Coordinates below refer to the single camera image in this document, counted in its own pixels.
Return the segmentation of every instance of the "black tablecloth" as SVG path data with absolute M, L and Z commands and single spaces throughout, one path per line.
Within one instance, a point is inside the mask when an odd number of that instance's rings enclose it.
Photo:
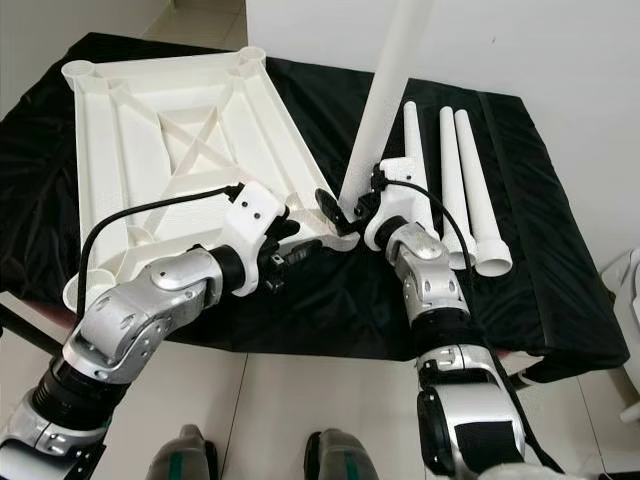
M 61 304 L 78 268 L 73 94 L 61 66 L 203 53 L 211 50 L 92 33 L 22 97 L 0 127 L 2 290 Z M 279 59 L 268 59 L 267 71 L 337 194 L 372 74 Z M 418 80 L 409 81 L 405 99 L 418 105 L 427 159 L 440 158 L 439 109 L 469 112 L 514 261 L 503 277 L 476 277 L 476 313 L 494 346 L 544 355 L 527 373 L 537 381 L 622 364 L 628 352 L 606 291 L 522 101 Z M 385 156 L 403 151 L 400 115 Z M 427 175 L 439 194 L 438 161 Z M 323 250 L 291 269 L 282 294 L 227 299 L 172 339 L 248 352 L 414 355 L 400 283 L 382 255 L 363 245 L 348 254 Z

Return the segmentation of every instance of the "white pipe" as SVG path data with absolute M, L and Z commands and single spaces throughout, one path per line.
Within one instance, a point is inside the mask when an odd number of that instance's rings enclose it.
M 413 158 L 416 168 L 413 171 L 412 183 L 428 190 L 427 173 L 425 171 L 424 156 L 422 154 L 422 139 L 420 138 L 420 124 L 418 112 L 414 102 L 404 104 L 404 155 Z M 429 235 L 440 240 L 440 235 L 433 228 L 431 217 L 431 202 L 424 195 L 416 195 L 413 203 L 413 220 L 424 227 Z
M 397 2 L 340 191 L 338 203 L 350 221 L 355 220 L 358 198 L 371 189 L 374 165 L 382 160 L 432 4 L 432 0 Z
M 453 110 L 444 107 L 440 110 L 440 151 L 442 156 L 442 203 L 458 224 L 462 237 L 467 244 L 471 265 L 476 262 L 476 242 L 469 231 L 467 205 L 460 171 L 460 156 L 456 140 L 456 127 L 453 122 Z M 455 270 L 465 268 L 462 247 L 451 224 L 444 219 L 442 243 L 449 250 L 449 265 Z
M 455 122 L 471 228 L 478 244 L 476 271 L 485 277 L 499 277 L 511 270 L 511 254 L 500 238 L 467 112 L 458 110 Z

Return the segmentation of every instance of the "floor tile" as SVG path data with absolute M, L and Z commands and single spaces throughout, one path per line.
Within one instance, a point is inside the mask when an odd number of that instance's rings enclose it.
M 224 39 L 223 48 L 226 50 L 240 50 L 247 45 L 247 17 L 246 15 L 238 15 L 227 37 Z
M 170 43 L 220 47 L 237 15 L 196 8 L 180 8 L 163 16 L 145 38 Z
M 223 13 L 244 11 L 244 0 L 176 0 L 176 8 L 200 8 Z
M 381 478 L 421 479 L 412 363 L 249 355 L 227 480 L 299 480 L 309 435 L 356 435 Z
M 11 332 L 0 339 L 0 425 L 45 372 L 50 356 Z M 92 480 L 143 479 L 182 425 L 226 450 L 246 355 L 163 343 L 116 409 Z
M 22 397 L 34 388 L 51 356 L 5 330 L 0 338 L 0 426 Z
M 576 378 L 531 386 L 519 391 L 518 396 L 538 442 L 567 473 L 594 475 L 602 471 Z M 526 459 L 534 460 L 529 454 Z
M 625 424 L 618 416 L 638 401 L 624 371 L 589 372 L 579 382 L 607 472 L 640 471 L 640 422 Z
M 185 34 L 158 34 L 158 33 L 147 33 L 144 38 L 146 40 L 155 40 L 157 42 L 166 42 L 166 43 L 177 43 L 180 45 L 193 45 L 195 47 L 206 47 L 206 48 L 224 48 L 224 39 L 218 37 L 217 35 L 198 35 L 193 33 L 185 33 Z

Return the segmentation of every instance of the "white object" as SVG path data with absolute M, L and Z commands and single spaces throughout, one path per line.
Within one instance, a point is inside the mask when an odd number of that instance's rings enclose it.
M 340 191 L 339 204 L 350 221 L 355 220 L 358 198 L 371 188 L 374 165 L 382 159 L 431 7 L 426 0 L 398 0 Z
M 442 158 L 442 203 L 449 210 L 462 232 L 462 237 L 469 251 L 469 259 L 473 266 L 476 263 L 477 247 L 469 231 L 467 204 L 456 140 L 456 127 L 451 107 L 443 107 L 440 110 L 440 153 Z M 451 224 L 446 218 L 443 221 L 442 243 L 449 250 L 449 265 L 454 270 L 462 270 L 465 268 L 462 246 Z
M 410 182 L 416 173 L 416 170 L 424 169 L 424 166 L 417 164 L 415 158 L 400 157 L 386 158 L 380 162 L 380 170 L 384 172 L 384 176 L 388 180 L 400 180 L 401 182 Z M 419 208 L 423 208 L 423 204 L 418 203 L 422 195 L 415 190 L 400 185 L 387 185 L 380 192 L 380 206 L 376 214 L 367 224 L 364 231 L 364 241 L 373 251 L 381 250 L 376 245 L 376 233 L 384 222 L 392 217 L 404 217 L 407 222 L 417 221 L 415 215 L 424 217 L 423 212 L 419 212 Z
M 511 253 L 500 237 L 487 183 L 482 173 L 480 157 L 473 139 L 469 115 L 465 110 L 456 112 L 455 124 L 471 229 L 478 247 L 476 271 L 485 277 L 499 277 L 511 270 L 513 264 Z
M 427 175 L 422 156 L 422 141 L 418 113 L 414 102 L 404 106 L 404 144 L 406 157 L 388 158 L 380 162 L 380 170 L 388 180 L 413 183 L 427 189 Z M 380 206 L 367 224 L 364 241 L 374 251 L 380 250 L 375 236 L 382 224 L 392 217 L 404 217 L 407 222 L 418 222 L 433 238 L 440 235 L 433 228 L 429 199 L 413 189 L 400 185 L 387 185 L 380 193 Z
M 605 286 L 615 293 L 613 312 L 629 349 L 624 369 L 640 393 L 640 247 L 627 252 L 602 272 Z M 640 420 L 640 400 L 620 413 L 620 420 Z
M 265 232 L 284 211 L 284 205 L 258 182 L 249 182 L 227 210 L 217 241 L 236 251 L 245 275 L 244 285 L 234 295 L 244 297 L 257 288 L 258 251 L 267 239 Z
M 124 208 L 258 180 L 291 211 L 300 233 L 281 252 L 319 239 L 340 251 L 315 190 L 330 191 L 271 83 L 265 52 L 93 64 L 62 73 L 75 93 L 80 236 Z M 134 278 L 150 261 L 196 243 L 219 245 L 226 196 L 173 205 L 118 220 L 98 237 L 87 276 L 87 302 Z M 75 310 L 77 276 L 63 299 Z
M 414 158 L 416 167 L 411 179 L 412 183 L 429 190 L 427 187 L 427 173 L 425 171 L 424 155 L 422 153 L 422 139 L 420 138 L 420 124 L 418 122 L 418 112 L 415 102 L 404 104 L 404 154 Z M 415 192 L 417 197 L 414 204 L 413 220 L 424 227 L 429 235 L 440 240 L 440 235 L 433 228 L 433 218 L 431 216 L 431 202 L 424 195 Z

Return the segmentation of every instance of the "silver robot arm segment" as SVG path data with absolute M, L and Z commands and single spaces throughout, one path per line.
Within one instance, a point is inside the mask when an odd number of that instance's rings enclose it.
M 379 169 L 388 179 L 403 180 L 413 170 L 408 158 L 384 160 Z M 437 475 L 476 478 L 495 465 L 522 462 L 522 420 L 471 325 L 449 253 L 414 221 L 415 196 L 401 189 L 389 185 L 381 192 L 365 239 L 384 251 L 402 282 L 421 388 L 417 408 L 424 463 Z
M 227 211 L 222 246 L 156 260 L 100 295 L 0 431 L 0 478 L 90 478 L 115 408 L 154 351 L 223 294 L 257 288 L 258 254 L 286 215 L 250 182 Z

